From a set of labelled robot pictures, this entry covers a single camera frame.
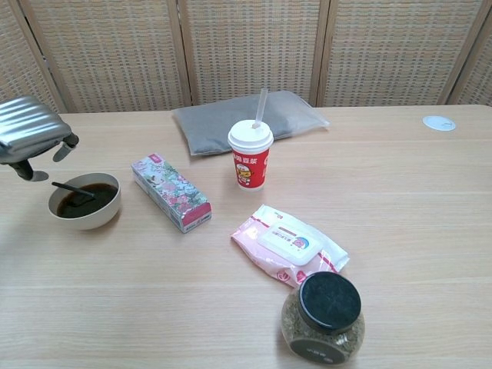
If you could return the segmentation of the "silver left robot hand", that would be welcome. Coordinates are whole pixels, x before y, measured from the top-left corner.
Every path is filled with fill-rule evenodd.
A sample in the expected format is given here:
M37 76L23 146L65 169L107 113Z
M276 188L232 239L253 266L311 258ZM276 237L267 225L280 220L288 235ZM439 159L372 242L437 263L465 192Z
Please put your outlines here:
M25 181L45 181L48 173L32 169L29 160L52 148L60 162L79 143L60 115L37 98L26 95L1 103L1 164L13 168Z

